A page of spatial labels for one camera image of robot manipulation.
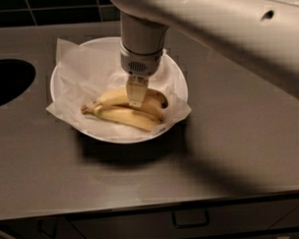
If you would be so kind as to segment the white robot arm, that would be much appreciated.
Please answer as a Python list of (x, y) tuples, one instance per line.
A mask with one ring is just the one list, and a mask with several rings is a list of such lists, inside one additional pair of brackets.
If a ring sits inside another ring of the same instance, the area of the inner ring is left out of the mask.
[(110, 0), (121, 66), (140, 103), (175, 29), (299, 99), (299, 0)]

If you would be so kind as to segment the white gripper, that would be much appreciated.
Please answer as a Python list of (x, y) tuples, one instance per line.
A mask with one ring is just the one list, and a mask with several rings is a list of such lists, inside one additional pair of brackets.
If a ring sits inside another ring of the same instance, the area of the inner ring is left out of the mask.
[(149, 87), (149, 77), (156, 73), (163, 55), (162, 40), (125, 41), (120, 43), (121, 66), (130, 76), (126, 84), (128, 103), (140, 108)]

